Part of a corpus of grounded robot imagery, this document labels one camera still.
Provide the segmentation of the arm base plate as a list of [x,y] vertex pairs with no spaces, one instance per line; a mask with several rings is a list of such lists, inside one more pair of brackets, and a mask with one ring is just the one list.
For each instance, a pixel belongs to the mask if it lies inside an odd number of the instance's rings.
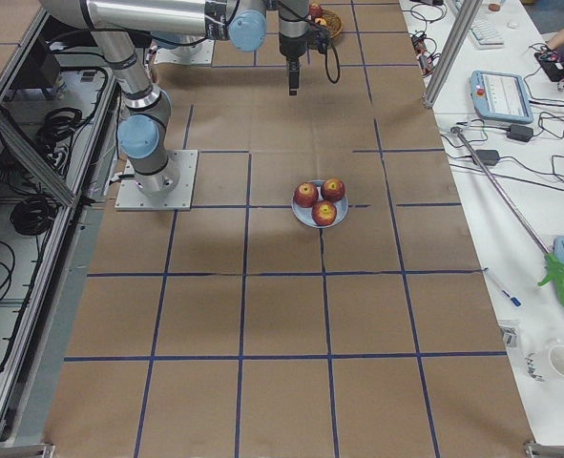
[[189,41],[180,46],[165,44],[156,40],[157,52],[155,64],[175,64],[183,66],[210,66],[212,64],[215,42],[213,40],[200,41],[194,44],[195,37],[188,36]]
[[198,150],[168,150],[166,168],[144,176],[127,160],[115,200],[119,211],[189,211],[198,168]]

